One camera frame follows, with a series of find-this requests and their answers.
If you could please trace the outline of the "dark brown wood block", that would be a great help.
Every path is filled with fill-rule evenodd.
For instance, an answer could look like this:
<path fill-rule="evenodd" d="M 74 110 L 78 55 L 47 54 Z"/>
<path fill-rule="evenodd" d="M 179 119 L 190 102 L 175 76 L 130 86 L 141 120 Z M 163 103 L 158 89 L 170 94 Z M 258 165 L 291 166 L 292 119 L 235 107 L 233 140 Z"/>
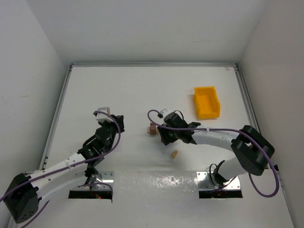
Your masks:
<path fill-rule="evenodd" d="M 150 128 L 149 135 L 151 135 L 151 136 L 157 135 L 158 131 L 157 131 L 157 127 L 156 127 L 156 125 L 154 123 L 150 123 L 149 128 Z"/>

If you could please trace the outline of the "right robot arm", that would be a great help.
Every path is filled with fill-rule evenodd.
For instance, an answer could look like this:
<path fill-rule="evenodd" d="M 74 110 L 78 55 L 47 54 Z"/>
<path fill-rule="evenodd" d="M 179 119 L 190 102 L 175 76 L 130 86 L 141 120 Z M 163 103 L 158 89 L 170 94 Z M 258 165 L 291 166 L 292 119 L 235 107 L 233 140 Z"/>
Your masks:
<path fill-rule="evenodd" d="M 211 145 L 234 153 L 234 158 L 221 161 L 211 173 L 213 183 L 219 186 L 245 173 L 260 176 L 268 165 L 264 154 L 244 133 L 255 140 L 269 158 L 275 152 L 274 147 L 250 125 L 245 125 L 240 133 L 208 131 L 199 130 L 200 123 L 187 123 L 177 113 L 168 110 L 161 111 L 158 117 L 163 120 L 163 124 L 157 128 L 164 145 L 181 140 L 186 144 Z"/>

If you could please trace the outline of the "yellow plastic bin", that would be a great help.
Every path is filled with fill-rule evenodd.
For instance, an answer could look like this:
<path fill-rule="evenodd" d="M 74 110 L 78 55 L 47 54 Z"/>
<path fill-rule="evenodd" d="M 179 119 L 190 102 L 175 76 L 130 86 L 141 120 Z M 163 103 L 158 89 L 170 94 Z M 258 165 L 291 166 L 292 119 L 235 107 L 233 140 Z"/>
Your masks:
<path fill-rule="evenodd" d="M 214 86 L 195 87 L 193 101 L 198 119 L 214 119 L 220 116 L 220 102 Z"/>

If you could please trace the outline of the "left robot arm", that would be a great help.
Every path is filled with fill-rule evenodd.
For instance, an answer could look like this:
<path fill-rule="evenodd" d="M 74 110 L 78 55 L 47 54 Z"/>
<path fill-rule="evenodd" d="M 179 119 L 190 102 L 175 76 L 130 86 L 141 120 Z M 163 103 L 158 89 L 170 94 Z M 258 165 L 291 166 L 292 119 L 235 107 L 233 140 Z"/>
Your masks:
<path fill-rule="evenodd" d="M 124 116 L 95 111 L 100 125 L 77 152 L 47 169 L 16 175 L 1 201 L 15 224 L 22 224 L 37 214 L 42 203 L 76 186 L 86 185 L 97 173 L 95 167 L 118 145 L 124 132 Z"/>

